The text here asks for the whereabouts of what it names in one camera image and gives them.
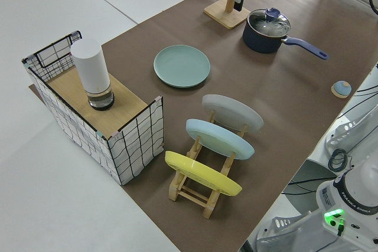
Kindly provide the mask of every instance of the wooden box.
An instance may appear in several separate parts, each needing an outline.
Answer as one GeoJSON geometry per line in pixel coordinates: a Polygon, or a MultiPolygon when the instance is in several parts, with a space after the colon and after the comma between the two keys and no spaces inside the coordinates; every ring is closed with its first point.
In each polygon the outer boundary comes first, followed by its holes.
{"type": "Polygon", "coordinates": [[[90,107],[70,55],[81,37],[75,31],[22,62],[60,127],[124,185],[163,151],[162,97],[146,104],[109,75],[114,105],[105,111],[90,107]]]}

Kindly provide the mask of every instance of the pot lid knob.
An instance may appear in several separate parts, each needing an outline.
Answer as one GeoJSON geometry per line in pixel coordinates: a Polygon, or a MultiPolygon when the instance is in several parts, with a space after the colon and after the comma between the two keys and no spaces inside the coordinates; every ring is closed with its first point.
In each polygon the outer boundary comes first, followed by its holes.
{"type": "Polygon", "coordinates": [[[280,16],[280,14],[281,13],[276,8],[271,8],[271,9],[265,10],[266,19],[269,22],[276,20],[278,18],[278,16],[280,16]]]}

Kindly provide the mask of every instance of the plate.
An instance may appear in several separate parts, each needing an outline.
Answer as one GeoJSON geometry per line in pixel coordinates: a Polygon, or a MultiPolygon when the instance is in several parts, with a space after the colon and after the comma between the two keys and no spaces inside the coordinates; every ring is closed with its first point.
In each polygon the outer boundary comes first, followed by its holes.
{"type": "Polygon", "coordinates": [[[254,148],[243,138],[210,122],[188,119],[186,130],[194,140],[200,137],[201,145],[223,156],[231,157],[235,153],[235,159],[249,159],[255,153],[254,148]]]}
{"type": "Polygon", "coordinates": [[[167,165],[186,175],[190,179],[209,187],[212,190],[220,191],[222,194],[228,196],[236,196],[242,187],[234,180],[209,168],[203,163],[197,162],[187,156],[179,153],[166,151],[165,162],[167,165]]]}
{"type": "Polygon", "coordinates": [[[248,125],[246,132],[257,132],[264,121],[249,106],[219,94],[207,94],[202,98],[202,106],[206,112],[214,110],[215,121],[237,131],[248,125]]]}
{"type": "Polygon", "coordinates": [[[172,45],[160,51],[154,60],[156,75],[166,84],[194,87],[210,73],[210,62],[200,50],[188,45],[172,45]]]}

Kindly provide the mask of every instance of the yellow plate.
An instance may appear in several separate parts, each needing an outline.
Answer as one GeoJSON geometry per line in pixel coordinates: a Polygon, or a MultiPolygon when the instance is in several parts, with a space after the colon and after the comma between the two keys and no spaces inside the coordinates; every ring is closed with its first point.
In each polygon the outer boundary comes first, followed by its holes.
{"type": "Polygon", "coordinates": [[[227,176],[179,153],[166,151],[165,162],[190,179],[228,196],[235,196],[242,187],[227,176]]]}

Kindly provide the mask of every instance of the pot handle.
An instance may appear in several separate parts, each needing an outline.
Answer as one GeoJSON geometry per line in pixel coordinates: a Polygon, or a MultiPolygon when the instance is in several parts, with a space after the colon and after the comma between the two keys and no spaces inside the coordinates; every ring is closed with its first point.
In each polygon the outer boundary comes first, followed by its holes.
{"type": "Polygon", "coordinates": [[[324,51],[321,51],[319,48],[299,38],[285,37],[285,38],[281,38],[281,41],[287,45],[298,45],[323,60],[326,60],[329,58],[327,53],[325,53],[324,51]]]}

